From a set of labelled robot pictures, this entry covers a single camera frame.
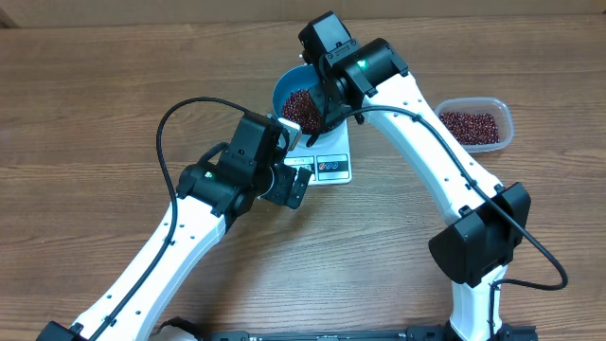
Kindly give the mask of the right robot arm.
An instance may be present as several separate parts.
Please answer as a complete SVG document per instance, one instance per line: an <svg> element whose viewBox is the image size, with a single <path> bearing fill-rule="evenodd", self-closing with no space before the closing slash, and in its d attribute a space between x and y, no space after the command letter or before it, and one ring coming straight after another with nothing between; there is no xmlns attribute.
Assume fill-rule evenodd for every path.
<svg viewBox="0 0 606 341"><path fill-rule="evenodd" d="M361 45L331 11L299 33L303 59L323 91L368 121L402 154L427 187L447 225L428 242L453 284L453 311L444 334L453 340L533 340L499 315L497 281L523 240L530 197L508 188L457 142L425 101L407 63L386 40Z"/></svg>

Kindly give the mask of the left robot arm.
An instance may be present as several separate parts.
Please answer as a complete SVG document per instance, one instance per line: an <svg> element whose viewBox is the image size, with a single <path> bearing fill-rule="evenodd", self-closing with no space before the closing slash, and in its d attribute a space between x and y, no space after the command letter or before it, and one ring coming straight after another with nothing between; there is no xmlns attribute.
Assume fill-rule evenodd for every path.
<svg viewBox="0 0 606 341"><path fill-rule="evenodd" d="M299 125L285 118L244 114L229 142L169 186L160 225L105 295L69 327L49 322L38 341L193 339L156 324L191 270L256 199L300 206L311 174L284 162L300 136Z"/></svg>

